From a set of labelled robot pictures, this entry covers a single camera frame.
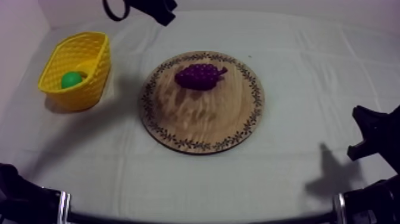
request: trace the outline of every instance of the table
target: table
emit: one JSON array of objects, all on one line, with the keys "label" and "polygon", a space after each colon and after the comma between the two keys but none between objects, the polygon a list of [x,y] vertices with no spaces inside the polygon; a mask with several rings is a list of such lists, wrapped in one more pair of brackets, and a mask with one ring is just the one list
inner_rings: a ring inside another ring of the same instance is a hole
[{"label": "table", "polygon": [[[54,46],[87,30],[110,37],[112,70],[101,102],[56,108],[37,88]],[[210,50],[246,63],[265,90],[258,129],[221,154],[195,157],[153,140],[137,95],[157,65]],[[249,11],[177,12],[52,30],[0,125],[0,162],[67,191],[75,211],[165,222],[271,220],[331,208],[331,196],[395,172],[377,155],[350,162],[362,140],[354,106],[391,112],[400,102],[400,38],[346,24]]]}]

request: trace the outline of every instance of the white wall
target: white wall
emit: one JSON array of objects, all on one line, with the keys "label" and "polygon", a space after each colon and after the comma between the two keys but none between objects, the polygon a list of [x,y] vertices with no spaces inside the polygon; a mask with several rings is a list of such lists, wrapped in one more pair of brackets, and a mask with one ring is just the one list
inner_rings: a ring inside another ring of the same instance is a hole
[{"label": "white wall", "polygon": [[[400,34],[399,0],[176,0],[179,11],[251,10],[325,18]],[[39,0],[50,25],[106,18],[100,0]],[[108,0],[123,12],[122,0]]]},{"label": "white wall", "polygon": [[0,118],[49,28],[38,0],[0,1]]}]

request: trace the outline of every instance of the floral border pattern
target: floral border pattern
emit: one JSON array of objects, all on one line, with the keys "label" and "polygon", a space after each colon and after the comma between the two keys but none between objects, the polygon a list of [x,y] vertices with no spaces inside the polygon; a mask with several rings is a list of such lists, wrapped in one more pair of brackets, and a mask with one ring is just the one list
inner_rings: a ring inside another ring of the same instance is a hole
[{"label": "floral border pattern", "polygon": [[[243,128],[241,131],[237,131],[233,136],[228,136],[220,142],[216,142],[211,145],[207,142],[198,142],[188,139],[177,139],[176,135],[172,135],[168,132],[167,129],[163,127],[159,127],[159,125],[154,121],[154,103],[151,100],[152,95],[154,93],[154,89],[157,85],[157,80],[160,78],[160,74],[163,73],[164,70],[172,68],[174,65],[182,62],[182,61],[196,61],[202,60],[204,58],[209,58],[210,60],[227,62],[230,64],[234,64],[236,68],[242,73],[242,76],[245,80],[249,82],[249,87],[252,89],[251,95],[253,98],[254,109],[251,112],[251,115],[243,124]],[[141,105],[144,110],[143,121],[148,125],[148,128],[156,133],[160,139],[163,141],[168,141],[169,143],[173,143],[176,148],[187,147],[189,149],[200,149],[203,153],[217,153],[220,151],[228,150],[231,147],[234,147],[238,143],[244,141],[251,133],[254,126],[257,124],[259,119],[261,118],[263,112],[263,89],[258,86],[257,78],[252,75],[252,73],[246,68],[246,65],[238,62],[236,59],[228,56],[220,55],[219,53],[210,54],[209,52],[203,52],[199,54],[194,54],[191,56],[185,55],[182,57],[174,58],[170,61],[167,61],[164,64],[161,64],[156,71],[151,74],[151,77],[148,83],[144,87],[144,91],[142,94]]]}]

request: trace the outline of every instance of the round wooden board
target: round wooden board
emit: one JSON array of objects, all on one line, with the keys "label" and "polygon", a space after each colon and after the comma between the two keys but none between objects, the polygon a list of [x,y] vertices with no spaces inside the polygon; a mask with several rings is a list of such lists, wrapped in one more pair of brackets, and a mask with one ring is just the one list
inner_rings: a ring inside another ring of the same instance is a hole
[{"label": "round wooden board", "polygon": [[[181,88],[175,74],[191,64],[207,63],[228,72],[210,91]],[[225,54],[195,51],[158,66],[140,92],[140,117],[158,142],[187,154],[213,154],[244,141],[257,127],[264,90],[244,63]]]}]

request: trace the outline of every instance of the plastic basket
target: plastic basket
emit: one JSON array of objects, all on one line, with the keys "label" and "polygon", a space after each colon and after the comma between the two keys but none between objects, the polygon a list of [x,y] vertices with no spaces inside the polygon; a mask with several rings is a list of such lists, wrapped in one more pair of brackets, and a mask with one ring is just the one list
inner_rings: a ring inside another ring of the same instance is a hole
[{"label": "plastic basket", "polygon": [[[98,32],[78,33],[56,46],[38,87],[66,110],[85,110],[99,102],[110,67],[107,35]],[[79,84],[61,89],[61,78],[68,71],[79,71],[87,76]]]}]

